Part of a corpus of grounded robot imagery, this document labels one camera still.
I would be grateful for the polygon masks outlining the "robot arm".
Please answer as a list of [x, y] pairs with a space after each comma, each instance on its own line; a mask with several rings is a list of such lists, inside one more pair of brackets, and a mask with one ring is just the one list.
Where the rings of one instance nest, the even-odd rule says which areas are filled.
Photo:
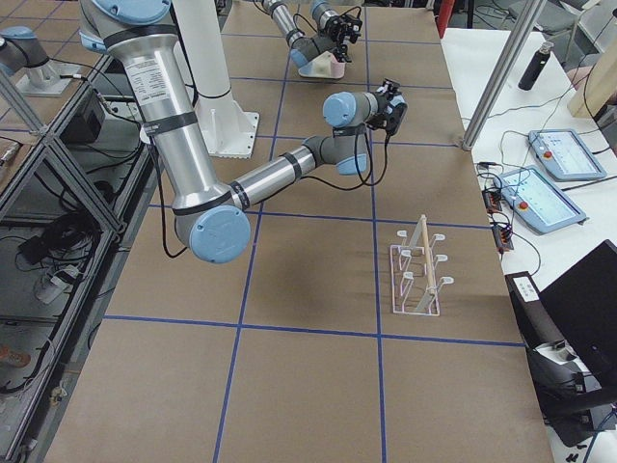
[[362, 34], [360, 13], [337, 13], [327, 1], [313, 1], [310, 15], [316, 29], [308, 36], [284, 1], [261, 1], [261, 6], [280, 29], [297, 68], [312, 64], [324, 53], [330, 53], [337, 63], [351, 62], [349, 44], [356, 43]]
[[84, 1], [83, 45], [120, 61], [137, 99], [144, 131], [174, 189], [178, 239], [204, 261], [236, 259], [250, 241], [246, 210], [321, 165], [360, 175], [369, 158], [367, 130], [393, 135], [407, 105], [398, 85], [339, 92], [323, 105], [332, 128], [232, 181], [218, 179], [214, 156], [252, 151], [258, 114], [234, 100], [220, 25], [210, 1]]

